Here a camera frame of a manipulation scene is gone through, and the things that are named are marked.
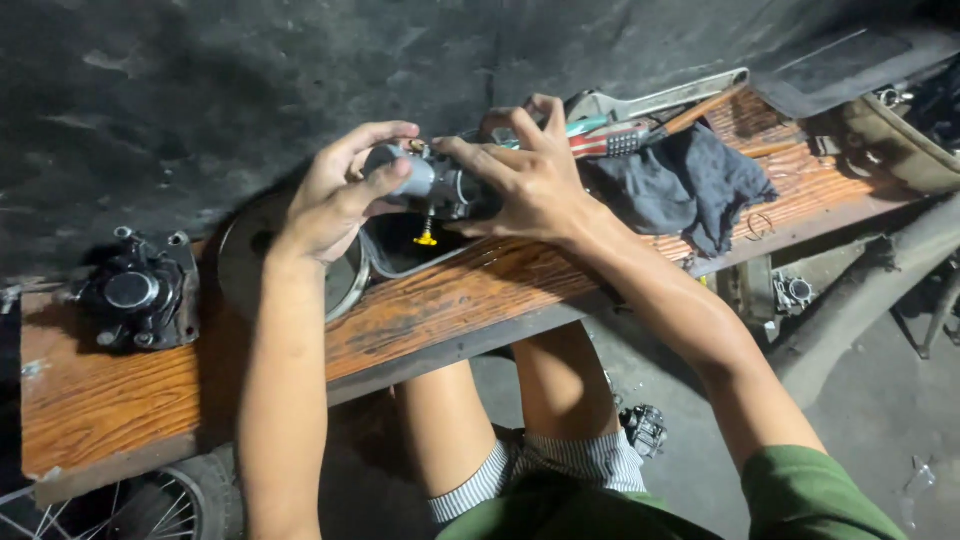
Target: dark wall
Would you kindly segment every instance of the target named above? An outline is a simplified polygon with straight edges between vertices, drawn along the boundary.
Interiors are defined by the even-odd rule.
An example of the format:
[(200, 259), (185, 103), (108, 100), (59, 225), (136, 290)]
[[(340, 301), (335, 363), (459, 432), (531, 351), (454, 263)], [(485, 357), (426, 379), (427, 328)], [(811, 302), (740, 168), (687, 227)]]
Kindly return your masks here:
[(0, 278), (119, 225), (208, 233), (332, 138), (475, 127), (531, 91), (637, 97), (910, 0), (6, 0)]

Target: wooden workbench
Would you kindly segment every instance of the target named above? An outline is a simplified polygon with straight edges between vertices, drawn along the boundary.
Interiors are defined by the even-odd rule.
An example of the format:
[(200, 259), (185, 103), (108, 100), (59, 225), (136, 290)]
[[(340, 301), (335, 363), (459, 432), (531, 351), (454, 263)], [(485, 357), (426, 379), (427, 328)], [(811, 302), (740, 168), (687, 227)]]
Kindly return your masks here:
[[(708, 116), (733, 147), (788, 140), (752, 94)], [(897, 208), (916, 195), (891, 178), (844, 177), (806, 144), (759, 160), (780, 198), (741, 218), (729, 254), (688, 260), (703, 275)], [(690, 248), (645, 237), (667, 257)], [(209, 267), (210, 258), (203, 265)], [(200, 339), (170, 351), (112, 357), (72, 337), (80, 321), (50, 295), (23, 298), (23, 471), (60, 500), (230, 440), (251, 328), (205, 282)], [(381, 283), (327, 329), (332, 404), (437, 369), (610, 306), (579, 262), (549, 246), (489, 240), (410, 278)], [(304, 328), (303, 331), (316, 331)]]

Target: striped shorts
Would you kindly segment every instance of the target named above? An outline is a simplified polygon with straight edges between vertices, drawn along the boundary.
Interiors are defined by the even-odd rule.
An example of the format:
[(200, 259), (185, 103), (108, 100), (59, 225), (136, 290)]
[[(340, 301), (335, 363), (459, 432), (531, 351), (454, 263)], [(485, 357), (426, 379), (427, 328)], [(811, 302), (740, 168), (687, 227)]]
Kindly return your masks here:
[(585, 487), (619, 492), (646, 491), (640, 454), (624, 430), (585, 441), (558, 441), (526, 434), (523, 441), (497, 440), (480, 469), (457, 489), (429, 501), (437, 523), (450, 522), (527, 473), (549, 470), (580, 480)]

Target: black rag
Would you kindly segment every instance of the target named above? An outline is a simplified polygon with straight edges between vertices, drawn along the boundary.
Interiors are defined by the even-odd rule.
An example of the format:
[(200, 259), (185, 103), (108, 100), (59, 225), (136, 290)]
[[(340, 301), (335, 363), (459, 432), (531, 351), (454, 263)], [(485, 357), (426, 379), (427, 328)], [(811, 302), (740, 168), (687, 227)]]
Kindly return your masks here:
[(707, 258), (731, 249), (741, 211), (779, 196), (759, 165), (699, 123), (592, 166), (602, 173), (591, 175), (596, 187), (624, 223), (641, 234), (682, 232)]

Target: green shirt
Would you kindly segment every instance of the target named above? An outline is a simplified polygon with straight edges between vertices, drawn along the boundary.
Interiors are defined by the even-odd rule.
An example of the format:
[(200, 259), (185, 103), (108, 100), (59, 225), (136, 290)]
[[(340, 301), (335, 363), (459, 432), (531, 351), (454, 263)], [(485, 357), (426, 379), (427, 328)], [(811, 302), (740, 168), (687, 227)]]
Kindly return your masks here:
[[(898, 538), (903, 533), (833, 458), (799, 446), (770, 447), (744, 465), (751, 538)], [(583, 489), (535, 473), (503, 497), (453, 521), (440, 540), (477, 538), (718, 538), (671, 514), (647, 493)]]

